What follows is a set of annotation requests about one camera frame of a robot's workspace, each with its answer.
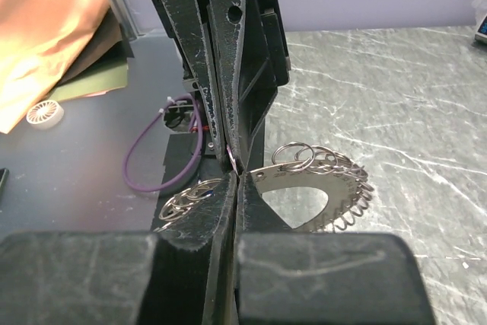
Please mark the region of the white round fan wheel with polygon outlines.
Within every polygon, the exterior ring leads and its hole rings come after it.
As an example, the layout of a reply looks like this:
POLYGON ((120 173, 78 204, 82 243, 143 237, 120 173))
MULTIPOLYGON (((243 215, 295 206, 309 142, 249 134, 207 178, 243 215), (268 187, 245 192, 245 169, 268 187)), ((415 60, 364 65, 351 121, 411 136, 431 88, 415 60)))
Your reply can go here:
POLYGON ((32 106, 26 114, 26 121, 35 129, 54 127, 64 117, 64 109, 55 100, 43 100, 32 106))

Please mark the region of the metal keyring disc with rings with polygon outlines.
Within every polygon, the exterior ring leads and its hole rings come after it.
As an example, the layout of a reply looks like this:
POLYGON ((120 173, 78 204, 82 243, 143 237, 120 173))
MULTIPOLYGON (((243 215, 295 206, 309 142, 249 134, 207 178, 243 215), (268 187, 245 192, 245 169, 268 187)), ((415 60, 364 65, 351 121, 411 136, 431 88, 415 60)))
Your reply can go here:
POLYGON ((197 180, 166 198, 151 225, 154 233, 210 237, 219 225, 238 231, 312 233, 344 231, 363 216, 374 189, 368 172, 347 155, 322 145, 290 142, 266 167, 197 180), (324 193, 320 210, 290 225, 265 200, 268 193, 308 188, 324 193))

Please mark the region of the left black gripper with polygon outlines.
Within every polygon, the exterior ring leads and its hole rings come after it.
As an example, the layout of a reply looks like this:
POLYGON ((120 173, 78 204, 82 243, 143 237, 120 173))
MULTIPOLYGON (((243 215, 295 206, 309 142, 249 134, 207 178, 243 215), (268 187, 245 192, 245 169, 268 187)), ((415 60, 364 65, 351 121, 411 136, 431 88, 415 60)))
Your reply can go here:
POLYGON ((218 161, 237 171, 291 69, 279 0, 152 0, 199 91, 218 161))

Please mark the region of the brown paper bag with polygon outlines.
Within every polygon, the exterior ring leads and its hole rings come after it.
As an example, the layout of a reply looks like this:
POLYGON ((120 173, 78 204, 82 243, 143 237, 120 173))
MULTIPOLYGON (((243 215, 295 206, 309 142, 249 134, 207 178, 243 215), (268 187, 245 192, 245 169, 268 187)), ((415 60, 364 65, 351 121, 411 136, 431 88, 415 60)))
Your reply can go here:
POLYGON ((109 0, 1 0, 1 132, 122 39, 109 0))

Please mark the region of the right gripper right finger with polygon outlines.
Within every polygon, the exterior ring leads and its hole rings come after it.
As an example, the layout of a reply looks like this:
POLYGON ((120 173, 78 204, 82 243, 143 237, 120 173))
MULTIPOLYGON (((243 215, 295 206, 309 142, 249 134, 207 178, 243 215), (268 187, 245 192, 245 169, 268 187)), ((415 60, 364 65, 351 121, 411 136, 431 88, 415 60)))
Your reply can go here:
POLYGON ((433 324, 418 264, 400 237, 237 230, 242 324, 433 324))

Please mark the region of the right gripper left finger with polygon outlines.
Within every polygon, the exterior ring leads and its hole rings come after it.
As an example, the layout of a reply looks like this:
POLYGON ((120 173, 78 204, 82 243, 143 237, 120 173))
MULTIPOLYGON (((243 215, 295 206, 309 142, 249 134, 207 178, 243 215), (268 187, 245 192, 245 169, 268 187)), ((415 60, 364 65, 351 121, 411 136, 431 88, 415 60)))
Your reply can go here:
POLYGON ((166 230, 24 232, 1 243, 3 324, 233 324, 238 179, 166 230))

